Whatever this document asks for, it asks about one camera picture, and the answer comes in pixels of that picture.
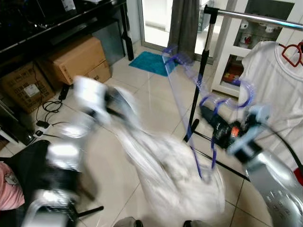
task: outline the clothing rack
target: clothing rack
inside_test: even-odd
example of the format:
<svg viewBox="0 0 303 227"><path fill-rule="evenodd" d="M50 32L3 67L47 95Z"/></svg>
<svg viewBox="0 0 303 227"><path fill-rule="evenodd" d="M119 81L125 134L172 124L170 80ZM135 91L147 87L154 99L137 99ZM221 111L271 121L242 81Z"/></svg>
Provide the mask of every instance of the clothing rack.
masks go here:
<svg viewBox="0 0 303 227"><path fill-rule="evenodd" d="M232 11L222 10L222 9L218 9L218 8L208 7L207 5L204 8L204 13L210 14L211 16L210 16L210 21L209 21L209 27L208 27L207 37L206 37L206 41L205 41L205 46L204 46L204 50L203 50L202 56L201 56L198 81L202 81L202 78L203 78L203 74L204 74L204 71L205 71L205 66L206 66L206 63L207 63L208 56L209 56L209 46L210 46L210 41L212 39L213 31L214 31L214 24L216 23L216 19L217 19L218 15L232 17L232 18L246 19L246 20L254 21L254 22L263 22L263 23L267 23L267 24L279 25L281 27L287 27L287 28L303 31L303 25L302 24L288 22L288 21L285 21L285 20L279 20L279 19L270 18L270 17L263 17L263 16L259 16L259 15L248 14L248 13L232 12ZM193 133L197 134L197 135L199 135L199 136L201 136L201 137L203 137L207 140L211 140L210 137L205 136L205 135L196 131L196 128L199 124L199 119L195 119L193 121L194 114L195 114L195 109L196 109L196 104L197 104L197 101L198 101L198 96L199 96L199 87L196 86L194 99L193 99L193 104L192 104L192 107L191 107L191 112L190 112L190 117L189 117L189 122L188 122L187 133L186 133L186 136L183 139L185 142L188 142L189 138L192 136ZM203 155L203 156L205 156L209 159L212 159L212 157L210 157L207 154L204 154L203 152L198 151L198 153L200 153L201 155ZM221 163L217 160L216 160L216 163L225 167L226 169L229 169L230 171L232 171L236 175L239 175L242 178L244 178L246 180L249 180L245 175L235 171L234 169L226 166L225 164L223 164L223 163Z"/></svg>

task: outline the black desk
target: black desk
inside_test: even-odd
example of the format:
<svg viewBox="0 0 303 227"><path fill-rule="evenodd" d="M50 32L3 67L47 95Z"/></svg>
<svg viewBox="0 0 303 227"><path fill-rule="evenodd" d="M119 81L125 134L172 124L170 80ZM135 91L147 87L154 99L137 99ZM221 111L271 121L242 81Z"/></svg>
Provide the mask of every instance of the black desk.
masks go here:
<svg viewBox="0 0 303 227"><path fill-rule="evenodd" d="M35 53L42 53L45 42L56 35L67 31L93 17L108 18L113 16L117 10L121 11L123 33L128 59L134 59L132 40L129 36L130 25L127 15L126 0L102 0L99 4L83 0L75 0L76 13L66 15L58 21L52 23L47 28L40 28L28 23L29 28L22 29L13 35L2 36L0 44L0 62L19 54L28 53L35 57Z"/></svg>

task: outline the white cabinet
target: white cabinet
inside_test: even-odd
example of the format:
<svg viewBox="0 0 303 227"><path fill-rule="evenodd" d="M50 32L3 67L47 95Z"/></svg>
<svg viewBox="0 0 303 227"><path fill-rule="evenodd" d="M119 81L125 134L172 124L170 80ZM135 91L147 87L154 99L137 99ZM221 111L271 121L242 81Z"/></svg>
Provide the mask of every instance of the white cabinet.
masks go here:
<svg viewBox="0 0 303 227"><path fill-rule="evenodd" d="M284 19L290 22L303 22L303 0L237 0L233 11L257 14ZM241 59L245 57L259 41L277 41L281 44L297 44L303 40L303 31L281 28L236 18L228 20L226 37L221 46L220 56L215 64L212 90L231 96L239 96L239 87L232 79L243 72Z"/></svg>

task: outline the pink cloth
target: pink cloth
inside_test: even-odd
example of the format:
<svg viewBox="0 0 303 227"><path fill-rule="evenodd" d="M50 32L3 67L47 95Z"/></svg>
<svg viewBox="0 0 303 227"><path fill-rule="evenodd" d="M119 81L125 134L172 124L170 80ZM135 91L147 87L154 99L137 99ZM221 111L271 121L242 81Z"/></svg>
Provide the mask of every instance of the pink cloth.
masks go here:
<svg viewBox="0 0 303 227"><path fill-rule="evenodd" d="M24 203L19 181L11 168L0 162L0 210L12 210Z"/></svg>

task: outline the cardboard box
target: cardboard box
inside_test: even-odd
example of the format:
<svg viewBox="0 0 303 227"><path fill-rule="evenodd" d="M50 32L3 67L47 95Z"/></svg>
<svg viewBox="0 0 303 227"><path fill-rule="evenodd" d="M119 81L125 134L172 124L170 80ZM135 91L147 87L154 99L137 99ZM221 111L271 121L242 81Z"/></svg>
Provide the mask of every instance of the cardboard box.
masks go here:
<svg viewBox="0 0 303 227"><path fill-rule="evenodd" d="M106 82L110 78L109 65L107 61L104 61L99 64L96 68L94 68L85 76L97 80L101 83Z"/></svg>
<svg viewBox="0 0 303 227"><path fill-rule="evenodd" d="M74 76L86 75L104 60L100 40L89 35L40 59L39 65L48 78L55 75L59 81L71 85Z"/></svg>
<svg viewBox="0 0 303 227"><path fill-rule="evenodd" d="M54 96L53 90L33 62L2 77L0 85L27 113L39 106L41 98L43 103Z"/></svg>

